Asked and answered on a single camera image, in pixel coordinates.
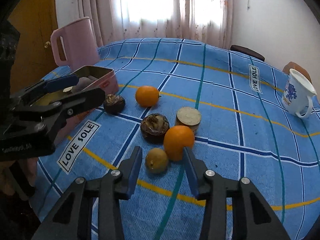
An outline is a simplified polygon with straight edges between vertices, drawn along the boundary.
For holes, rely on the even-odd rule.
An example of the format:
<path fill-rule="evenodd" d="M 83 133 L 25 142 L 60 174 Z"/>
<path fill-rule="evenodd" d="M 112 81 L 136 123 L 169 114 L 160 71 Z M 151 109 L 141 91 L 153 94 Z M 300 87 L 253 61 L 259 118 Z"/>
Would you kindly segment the person's left hand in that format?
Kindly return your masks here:
<path fill-rule="evenodd" d="M 37 161 L 38 157 L 1 162 L 1 192 L 30 199 L 35 193 Z"/>

